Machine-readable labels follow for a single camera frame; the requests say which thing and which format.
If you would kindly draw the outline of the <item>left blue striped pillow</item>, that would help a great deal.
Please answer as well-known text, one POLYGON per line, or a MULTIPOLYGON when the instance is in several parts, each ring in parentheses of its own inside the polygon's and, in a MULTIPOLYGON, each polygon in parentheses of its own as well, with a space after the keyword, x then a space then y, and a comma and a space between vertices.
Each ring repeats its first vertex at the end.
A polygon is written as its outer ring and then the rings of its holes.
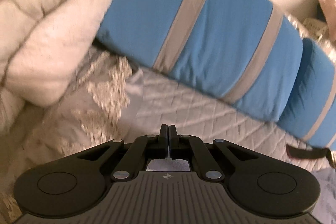
POLYGON ((277 121, 302 40, 270 0, 113 0, 97 38, 262 121, 277 121))

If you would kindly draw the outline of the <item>grey quilted bedspread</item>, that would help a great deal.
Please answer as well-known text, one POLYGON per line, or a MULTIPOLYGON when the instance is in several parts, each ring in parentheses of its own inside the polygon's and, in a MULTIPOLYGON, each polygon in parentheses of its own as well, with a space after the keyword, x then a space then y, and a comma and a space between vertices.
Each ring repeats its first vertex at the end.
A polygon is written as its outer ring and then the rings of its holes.
POLYGON ((11 130, 1 136, 1 223, 21 216, 13 198, 25 170, 112 139, 131 143, 173 124, 180 135, 206 143, 226 139, 314 173, 321 197, 313 212, 335 223, 335 170, 326 159, 299 160, 286 146, 306 144, 270 122, 247 117, 124 57, 91 48, 60 100, 48 107, 25 104, 11 130))

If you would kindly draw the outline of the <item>blue striped pillow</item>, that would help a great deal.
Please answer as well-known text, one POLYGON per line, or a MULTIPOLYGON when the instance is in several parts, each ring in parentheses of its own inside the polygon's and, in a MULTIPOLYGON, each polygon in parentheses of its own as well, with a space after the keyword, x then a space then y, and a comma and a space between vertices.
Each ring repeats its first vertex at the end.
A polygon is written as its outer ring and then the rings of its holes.
POLYGON ((277 121, 302 40, 270 0, 113 0, 97 38, 262 121, 277 121))
POLYGON ((277 125, 313 147, 335 150, 335 66, 308 38, 303 39, 297 78, 277 125))

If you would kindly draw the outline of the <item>right blue striped pillow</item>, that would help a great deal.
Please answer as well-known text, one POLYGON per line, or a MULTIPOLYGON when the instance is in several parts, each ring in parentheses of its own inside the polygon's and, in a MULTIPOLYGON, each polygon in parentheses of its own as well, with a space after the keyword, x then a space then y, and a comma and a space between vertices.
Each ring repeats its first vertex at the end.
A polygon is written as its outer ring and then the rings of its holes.
POLYGON ((335 150, 335 66, 308 38, 303 39, 297 78, 277 125, 313 147, 335 150))

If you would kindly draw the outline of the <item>grey-blue sweatpants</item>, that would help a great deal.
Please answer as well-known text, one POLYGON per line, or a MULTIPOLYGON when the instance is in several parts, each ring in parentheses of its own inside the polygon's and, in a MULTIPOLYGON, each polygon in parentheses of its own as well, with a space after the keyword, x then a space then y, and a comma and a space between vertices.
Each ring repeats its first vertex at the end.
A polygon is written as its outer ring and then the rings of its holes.
POLYGON ((182 159, 154 159, 146 167, 147 171, 154 172, 188 172, 189 162, 182 159))

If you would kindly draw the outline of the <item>white fluffy comforter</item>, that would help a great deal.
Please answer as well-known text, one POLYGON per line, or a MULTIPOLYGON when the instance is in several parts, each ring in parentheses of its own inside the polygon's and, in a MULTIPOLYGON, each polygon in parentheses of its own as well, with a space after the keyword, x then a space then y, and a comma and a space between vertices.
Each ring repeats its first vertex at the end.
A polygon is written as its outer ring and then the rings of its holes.
POLYGON ((1 134, 65 92, 112 0, 1 0, 1 134))

